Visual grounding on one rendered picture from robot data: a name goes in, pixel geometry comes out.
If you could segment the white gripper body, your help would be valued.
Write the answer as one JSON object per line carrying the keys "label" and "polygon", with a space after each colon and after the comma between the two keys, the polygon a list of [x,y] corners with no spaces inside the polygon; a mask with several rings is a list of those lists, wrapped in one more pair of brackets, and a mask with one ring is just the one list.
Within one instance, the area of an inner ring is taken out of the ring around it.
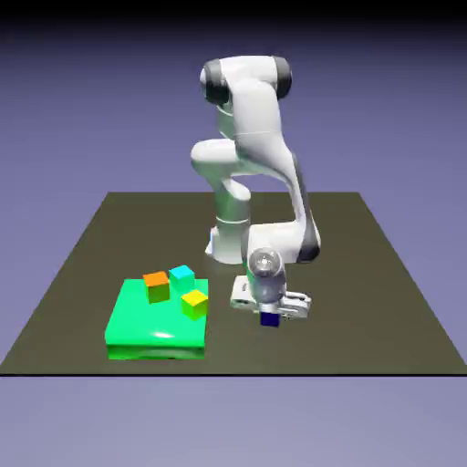
{"label": "white gripper body", "polygon": [[250,290],[246,275],[238,275],[233,281],[230,306],[253,313],[269,313],[285,318],[306,318],[311,307],[311,297],[306,294],[286,291],[278,302],[259,305]]}

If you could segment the small yellow cube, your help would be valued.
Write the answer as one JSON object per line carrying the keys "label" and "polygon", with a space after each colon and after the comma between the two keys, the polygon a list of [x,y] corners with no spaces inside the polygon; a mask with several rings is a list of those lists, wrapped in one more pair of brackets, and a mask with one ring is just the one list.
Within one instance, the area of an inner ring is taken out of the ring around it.
{"label": "small yellow cube", "polygon": [[182,295],[182,313],[191,320],[205,317],[209,309],[209,297],[200,290],[192,291]]}

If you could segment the small orange cube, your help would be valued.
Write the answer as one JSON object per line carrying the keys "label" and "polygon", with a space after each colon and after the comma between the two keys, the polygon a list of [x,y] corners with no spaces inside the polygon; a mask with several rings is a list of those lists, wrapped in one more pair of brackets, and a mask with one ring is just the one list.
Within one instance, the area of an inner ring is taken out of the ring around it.
{"label": "small orange cube", "polygon": [[150,304],[170,299],[170,281],[165,271],[157,271],[142,276],[146,296]]}

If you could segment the large green box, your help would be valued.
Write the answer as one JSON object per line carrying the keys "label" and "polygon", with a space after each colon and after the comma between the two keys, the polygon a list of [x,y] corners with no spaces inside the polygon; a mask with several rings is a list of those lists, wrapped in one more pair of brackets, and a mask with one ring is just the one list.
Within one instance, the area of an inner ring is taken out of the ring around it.
{"label": "large green box", "polygon": [[181,296],[151,304],[141,279],[120,288],[104,338],[108,358],[202,359],[207,316],[191,319],[182,312]]}

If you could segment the small cyan cube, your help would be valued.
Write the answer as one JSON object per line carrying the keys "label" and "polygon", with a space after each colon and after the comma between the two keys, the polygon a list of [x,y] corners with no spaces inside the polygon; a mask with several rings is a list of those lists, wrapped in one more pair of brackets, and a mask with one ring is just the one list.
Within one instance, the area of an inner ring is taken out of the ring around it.
{"label": "small cyan cube", "polygon": [[179,265],[169,270],[171,287],[180,295],[195,288],[195,273],[187,265]]}

